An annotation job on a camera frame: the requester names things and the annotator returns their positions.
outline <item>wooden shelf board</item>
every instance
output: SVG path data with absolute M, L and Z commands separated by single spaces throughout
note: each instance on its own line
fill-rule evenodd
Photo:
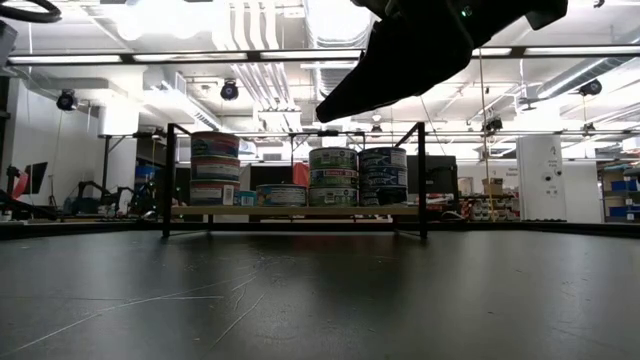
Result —
M 171 209 L 174 215 L 417 215 L 417 207 L 248 207 L 181 206 Z

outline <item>black table surface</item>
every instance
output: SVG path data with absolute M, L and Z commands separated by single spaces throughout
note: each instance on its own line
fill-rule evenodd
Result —
M 640 243 L 537 232 L 0 242 L 2 359 L 640 359 Z

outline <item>stack of cans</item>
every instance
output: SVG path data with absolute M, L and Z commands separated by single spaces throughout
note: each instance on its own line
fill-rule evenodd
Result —
M 360 152 L 360 205 L 407 205 L 407 151 L 395 147 Z
M 358 153 L 339 147 L 309 152 L 309 206 L 358 206 Z
M 240 138 L 217 131 L 191 134 L 191 205 L 237 205 Z

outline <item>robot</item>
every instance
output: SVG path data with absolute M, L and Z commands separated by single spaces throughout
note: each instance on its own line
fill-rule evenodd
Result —
M 568 0 L 352 0 L 381 20 L 351 73 L 317 107 L 323 123 L 421 95 L 522 16 L 534 30 L 563 18 Z

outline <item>tuna can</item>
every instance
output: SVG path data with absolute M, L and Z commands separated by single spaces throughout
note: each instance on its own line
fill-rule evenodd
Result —
M 240 191 L 238 193 L 238 204 L 240 206 L 256 206 L 258 196 L 255 191 Z
M 358 190 L 354 188 L 309 189 L 309 205 L 318 207 L 358 206 Z
M 405 186 L 384 186 L 360 190 L 360 206 L 406 206 Z
M 392 166 L 370 167 L 360 176 L 362 188 L 407 186 L 407 169 Z
M 258 206 L 307 206 L 307 187 L 276 184 L 256 186 Z
M 238 157 L 240 138 L 218 131 L 200 131 L 191 134 L 191 156 Z
M 309 152 L 309 166 L 318 169 L 358 170 L 358 153 L 339 147 L 314 149 Z
M 362 150 L 359 158 L 361 172 L 377 166 L 407 167 L 407 151 L 397 147 Z
M 345 169 L 311 170 L 311 187 L 358 187 L 358 172 Z
M 228 156 L 194 156 L 191 158 L 191 179 L 228 180 L 240 178 L 240 160 Z
M 192 180 L 191 205 L 234 205 L 239 191 L 238 181 Z

